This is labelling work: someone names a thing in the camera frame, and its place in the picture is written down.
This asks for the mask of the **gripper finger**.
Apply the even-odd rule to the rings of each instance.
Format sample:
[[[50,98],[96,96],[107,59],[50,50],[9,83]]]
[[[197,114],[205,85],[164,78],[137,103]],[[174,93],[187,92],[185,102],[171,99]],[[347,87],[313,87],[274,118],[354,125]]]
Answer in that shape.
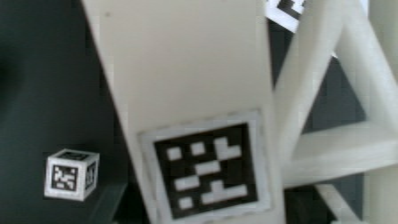
[[[336,187],[331,184],[317,184],[315,188],[336,216],[331,224],[363,224]]]

